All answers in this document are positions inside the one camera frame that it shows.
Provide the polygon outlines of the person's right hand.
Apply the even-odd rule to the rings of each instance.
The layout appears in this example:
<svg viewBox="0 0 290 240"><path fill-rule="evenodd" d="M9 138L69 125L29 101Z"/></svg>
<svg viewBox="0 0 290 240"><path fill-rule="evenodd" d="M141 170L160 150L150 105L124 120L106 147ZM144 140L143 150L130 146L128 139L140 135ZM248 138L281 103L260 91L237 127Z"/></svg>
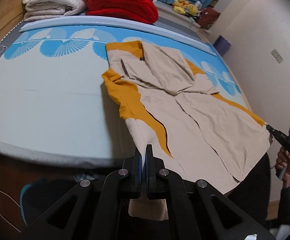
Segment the person's right hand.
<svg viewBox="0 0 290 240"><path fill-rule="evenodd" d="M280 170L285 169L282 177L283 188L290 187L290 153L283 147L281 147L278 152L275 167Z"/></svg>

